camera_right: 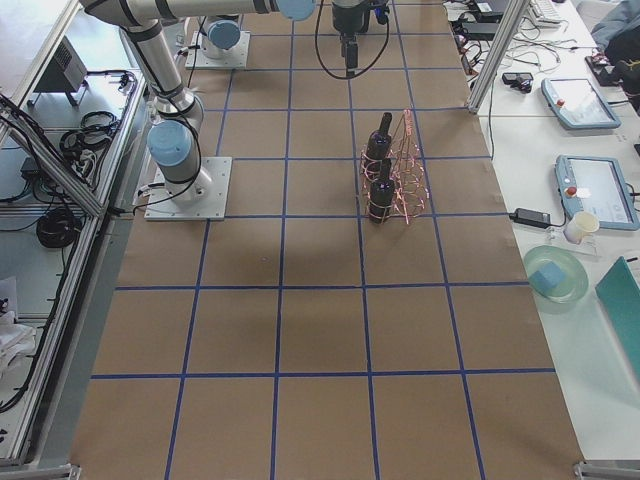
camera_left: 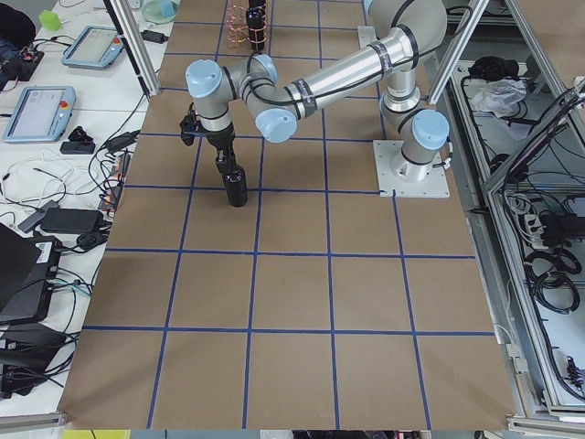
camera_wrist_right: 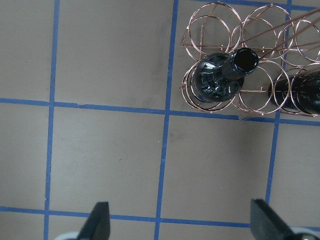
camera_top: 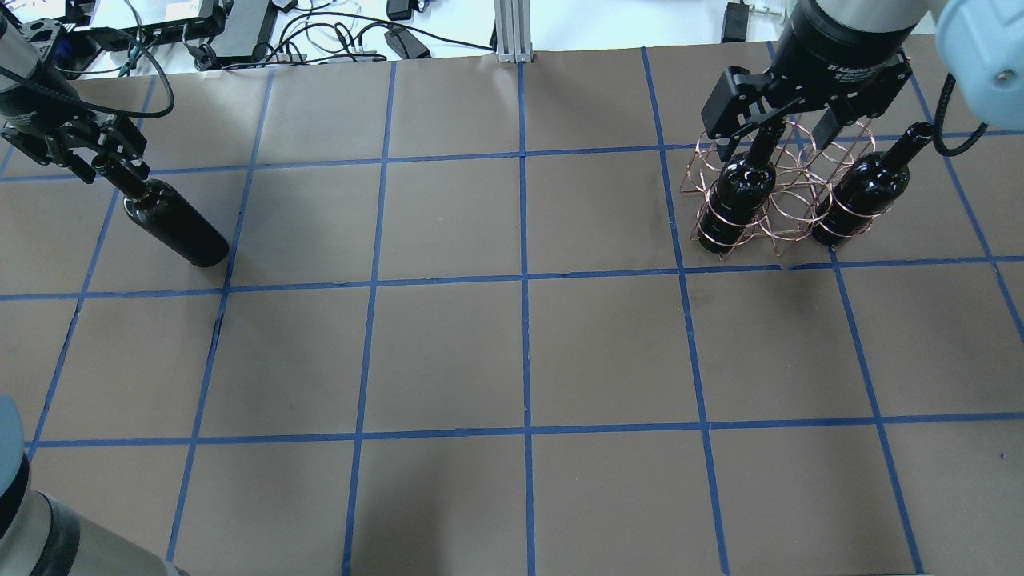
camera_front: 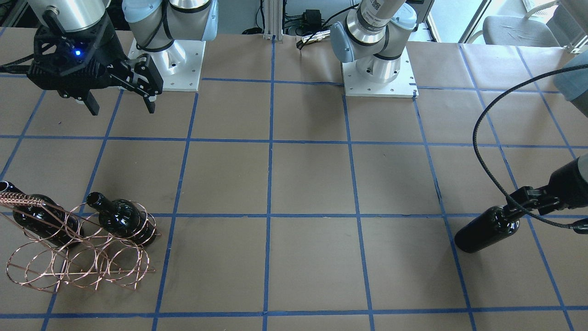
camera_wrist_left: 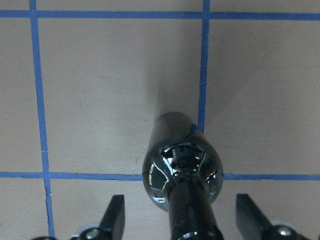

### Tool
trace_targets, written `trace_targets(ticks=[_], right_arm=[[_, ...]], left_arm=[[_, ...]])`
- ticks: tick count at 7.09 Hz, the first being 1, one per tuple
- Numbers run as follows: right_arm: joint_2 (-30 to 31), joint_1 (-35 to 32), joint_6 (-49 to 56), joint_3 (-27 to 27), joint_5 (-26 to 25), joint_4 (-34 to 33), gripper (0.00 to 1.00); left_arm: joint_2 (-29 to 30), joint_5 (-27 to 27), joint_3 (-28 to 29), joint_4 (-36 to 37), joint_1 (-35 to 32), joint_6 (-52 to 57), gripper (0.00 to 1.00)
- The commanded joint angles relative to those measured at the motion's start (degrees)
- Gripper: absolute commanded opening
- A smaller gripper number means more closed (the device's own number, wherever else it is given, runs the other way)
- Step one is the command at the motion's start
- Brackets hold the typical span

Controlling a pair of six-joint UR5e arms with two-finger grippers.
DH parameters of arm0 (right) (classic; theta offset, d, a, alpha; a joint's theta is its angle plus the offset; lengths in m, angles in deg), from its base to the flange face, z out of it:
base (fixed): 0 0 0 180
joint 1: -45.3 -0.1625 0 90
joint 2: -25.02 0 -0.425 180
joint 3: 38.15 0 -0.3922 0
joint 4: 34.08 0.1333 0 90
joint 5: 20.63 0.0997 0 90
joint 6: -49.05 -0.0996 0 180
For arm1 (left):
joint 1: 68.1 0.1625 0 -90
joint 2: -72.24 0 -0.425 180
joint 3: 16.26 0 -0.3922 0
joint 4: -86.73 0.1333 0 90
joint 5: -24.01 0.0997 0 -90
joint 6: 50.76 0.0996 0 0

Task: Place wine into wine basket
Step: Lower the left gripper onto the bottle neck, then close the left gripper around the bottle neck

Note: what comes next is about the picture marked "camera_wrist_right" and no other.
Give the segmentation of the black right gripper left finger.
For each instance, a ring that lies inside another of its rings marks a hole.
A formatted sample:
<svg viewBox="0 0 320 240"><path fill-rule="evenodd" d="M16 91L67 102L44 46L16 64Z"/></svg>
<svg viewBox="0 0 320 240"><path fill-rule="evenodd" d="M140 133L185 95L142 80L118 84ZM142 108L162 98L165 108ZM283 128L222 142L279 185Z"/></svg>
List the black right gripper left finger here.
<svg viewBox="0 0 320 240"><path fill-rule="evenodd" d="M77 240L108 240L111 235L109 203L97 202L85 224L80 230Z"/></svg>

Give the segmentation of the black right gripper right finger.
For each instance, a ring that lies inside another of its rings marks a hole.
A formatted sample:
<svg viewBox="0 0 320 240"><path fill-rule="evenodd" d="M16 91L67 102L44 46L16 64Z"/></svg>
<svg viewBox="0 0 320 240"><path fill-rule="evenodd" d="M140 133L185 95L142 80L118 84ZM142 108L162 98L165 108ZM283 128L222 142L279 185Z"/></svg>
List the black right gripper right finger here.
<svg viewBox="0 0 320 240"><path fill-rule="evenodd" d="M263 200L250 201L250 231L256 240L311 240L307 228L292 228Z"/></svg>

